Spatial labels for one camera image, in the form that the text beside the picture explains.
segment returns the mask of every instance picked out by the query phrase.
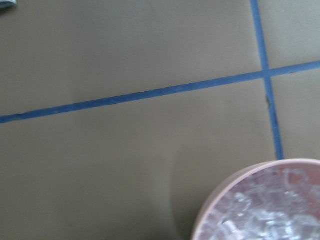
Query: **blue tape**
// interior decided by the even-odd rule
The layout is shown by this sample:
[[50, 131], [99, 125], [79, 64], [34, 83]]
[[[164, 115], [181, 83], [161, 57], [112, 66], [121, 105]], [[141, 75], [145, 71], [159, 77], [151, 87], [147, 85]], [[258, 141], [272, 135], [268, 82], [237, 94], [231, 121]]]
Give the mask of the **blue tape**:
[[258, 49], [260, 54], [261, 67], [263, 72], [264, 86], [266, 97], [269, 102], [269, 117], [271, 122], [272, 134], [273, 134], [273, 142], [276, 152], [276, 158], [278, 160], [284, 159], [284, 152], [281, 141], [281, 134], [278, 124], [277, 110], [276, 110], [276, 102], [272, 87], [271, 74], [269, 69], [267, 48], [265, 43], [265, 37], [261, 22], [261, 15], [258, 6], [258, 0], [251, 0], [251, 9], [252, 16], [254, 21], [254, 28], [256, 39], [258, 43]]
[[270, 76], [279, 76], [279, 75], [285, 75], [285, 74], [293, 74], [308, 70], [314, 70], [314, 69], [320, 69], [320, 61], [313, 61], [293, 66], [285, 66], [285, 67], [279, 67], [275, 69], [271, 69], [269, 71]]
[[29, 111], [21, 114], [0, 116], [0, 124], [17, 121], [17, 120], [34, 119], [34, 118], [68, 113], [68, 112], [79, 111], [84, 109], [92, 109], [92, 108], [98, 108], [98, 107], [103, 107], [108, 105], [121, 104], [126, 102], [142, 100], [142, 99], [150, 99], [150, 98], [161, 97], [161, 96], [166, 96], [171, 94], [190, 92], [190, 91], [207, 89], [207, 88], [212, 88], [212, 87], [217, 87], [217, 86], [222, 86], [227, 84], [241, 83], [241, 82], [261, 79], [262, 77], [263, 77], [263, 73], [261, 71], [258, 71], [258, 72], [240, 74], [235, 76], [227, 76], [227, 77], [222, 77], [222, 78], [217, 78], [212, 80], [200, 81], [195, 83], [183, 84], [178, 86], [160, 88], [160, 89], [155, 89], [150, 91], [137, 92], [137, 93], [132, 93], [128, 95], [121, 95], [121, 96], [108, 97], [108, 98], [97, 99], [92, 101], [78, 102], [74, 104]]

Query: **floor tile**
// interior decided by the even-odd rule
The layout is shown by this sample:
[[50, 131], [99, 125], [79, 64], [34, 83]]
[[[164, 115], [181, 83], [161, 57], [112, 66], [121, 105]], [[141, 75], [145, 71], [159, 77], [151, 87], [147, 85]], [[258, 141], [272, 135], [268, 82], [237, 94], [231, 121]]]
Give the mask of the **floor tile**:
[[277, 115], [287, 159], [320, 159], [320, 70], [273, 78]]
[[20, 1], [0, 35], [0, 116], [260, 70], [249, 0]]
[[0, 238], [187, 240], [208, 194], [275, 160], [262, 80], [0, 124]]
[[271, 68], [320, 61], [317, 0], [260, 0]]

